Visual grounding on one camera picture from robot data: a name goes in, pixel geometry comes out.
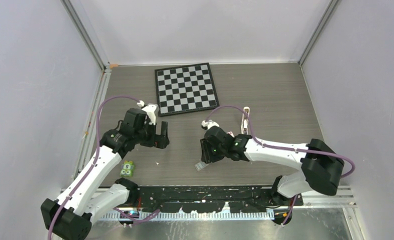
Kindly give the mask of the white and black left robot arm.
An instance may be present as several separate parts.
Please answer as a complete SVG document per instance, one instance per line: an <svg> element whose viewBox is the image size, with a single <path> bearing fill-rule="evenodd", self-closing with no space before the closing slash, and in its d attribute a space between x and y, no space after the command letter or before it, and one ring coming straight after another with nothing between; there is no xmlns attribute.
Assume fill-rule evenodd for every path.
<svg viewBox="0 0 394 240"><path fill-rule="evenodd" d="M129 109L119 129L103 134L94 155L70 186L55 200L44 200L40 209L50 237L84 240L92 225L107 212L122 204L133 207L138 202L138 185L123 177L97 197L93 194L136 145L159 149L169 145L166 121L161 123L160 134L156 133L157 112L156 104Z"/></svg>

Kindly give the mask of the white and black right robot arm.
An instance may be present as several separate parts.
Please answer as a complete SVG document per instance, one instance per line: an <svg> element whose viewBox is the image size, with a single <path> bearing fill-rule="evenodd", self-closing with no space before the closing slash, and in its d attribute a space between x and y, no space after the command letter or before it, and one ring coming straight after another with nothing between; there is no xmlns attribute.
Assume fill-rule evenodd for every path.
<svg viewBox="0 0 394 240"><path fill-rule="evenodd" d="M212 126L206 129L200 145L201 159L206 164L227 158L295 169L295 173L275 179L270 198L276 205L284 205L290 198L310 191L326 196L336 195L344 168L343 157L315 138L310 143L281 143L249 134L232 136L219 126Z"/></svg>

